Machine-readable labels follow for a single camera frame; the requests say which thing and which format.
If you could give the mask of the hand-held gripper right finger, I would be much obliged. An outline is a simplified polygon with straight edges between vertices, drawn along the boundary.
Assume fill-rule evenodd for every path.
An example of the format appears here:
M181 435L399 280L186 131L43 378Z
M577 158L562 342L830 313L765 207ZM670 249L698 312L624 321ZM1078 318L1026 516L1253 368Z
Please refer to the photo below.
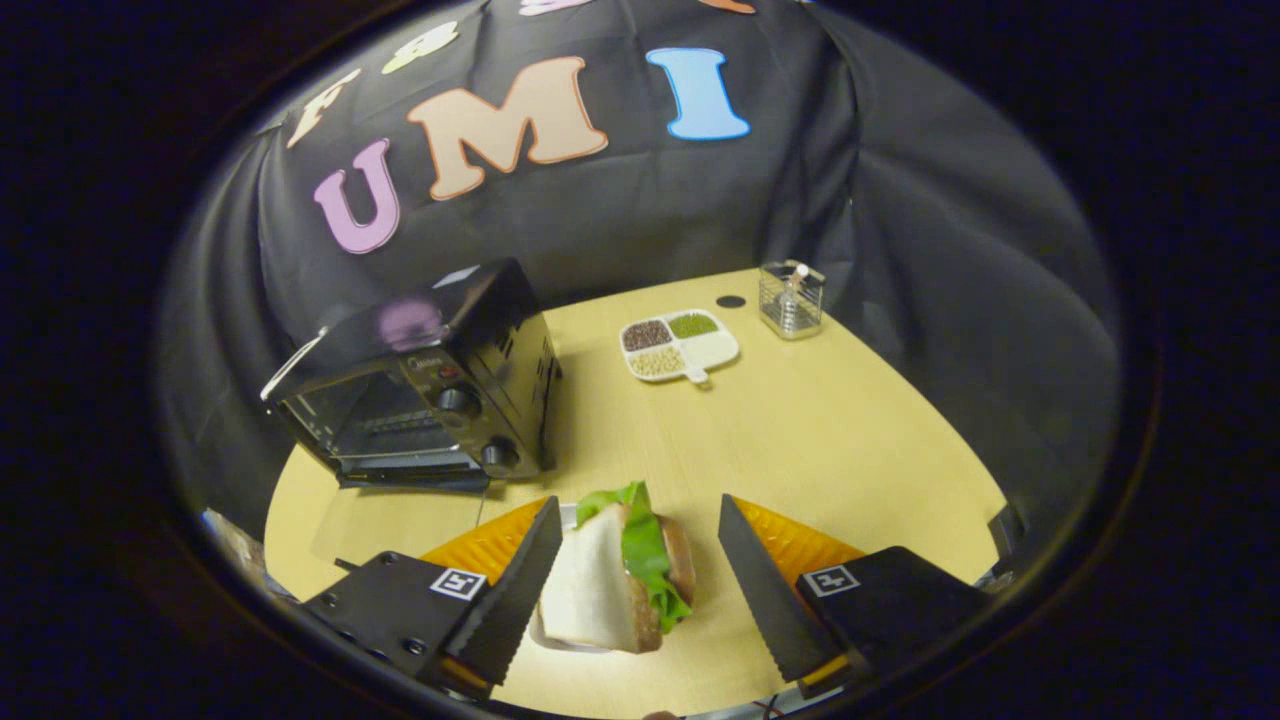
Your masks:
M914 664L989 606L918 553L872 553L723 495L718 539L785 682L806 700Z

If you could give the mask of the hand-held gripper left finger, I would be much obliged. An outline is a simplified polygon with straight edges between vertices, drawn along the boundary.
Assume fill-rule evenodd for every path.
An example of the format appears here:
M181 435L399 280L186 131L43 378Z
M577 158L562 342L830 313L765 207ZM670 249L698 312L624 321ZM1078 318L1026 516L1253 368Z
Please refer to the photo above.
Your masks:
M484 701L506 680L561 541L558 498L538 498L421 557L383 551L303 607L398 674Z

